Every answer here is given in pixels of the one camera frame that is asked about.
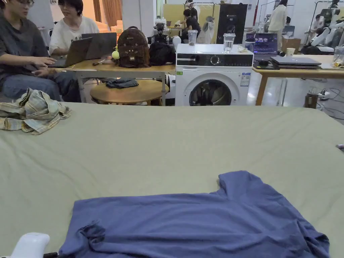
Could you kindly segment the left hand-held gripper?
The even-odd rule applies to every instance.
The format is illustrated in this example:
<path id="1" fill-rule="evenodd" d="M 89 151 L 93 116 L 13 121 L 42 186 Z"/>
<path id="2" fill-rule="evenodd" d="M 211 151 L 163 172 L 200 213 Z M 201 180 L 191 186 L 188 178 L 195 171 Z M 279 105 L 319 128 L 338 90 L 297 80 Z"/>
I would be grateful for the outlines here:
<path id="1" fill-rule="evenodd" d="M 57 258 L 57 252 L 46 253 L 50 236 L 45 233 L 30 232 L 18 240 L 10 258 Z"/>

